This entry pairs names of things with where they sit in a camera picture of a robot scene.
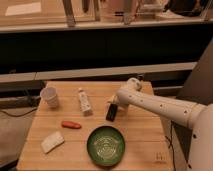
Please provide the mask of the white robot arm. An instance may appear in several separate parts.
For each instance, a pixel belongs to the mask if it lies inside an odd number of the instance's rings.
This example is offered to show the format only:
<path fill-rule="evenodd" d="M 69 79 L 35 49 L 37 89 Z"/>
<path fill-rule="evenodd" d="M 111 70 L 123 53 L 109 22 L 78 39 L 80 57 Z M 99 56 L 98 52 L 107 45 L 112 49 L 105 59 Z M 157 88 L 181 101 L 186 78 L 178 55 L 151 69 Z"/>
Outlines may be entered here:
<path fill-rule="evenodd" d="M 213 171 L 213 103 L 209 105 L 150 95 L 142 83 L 128 79 L 109 99 L 122 108 L 134 105 L 192 130 L 187 171 Z"/>

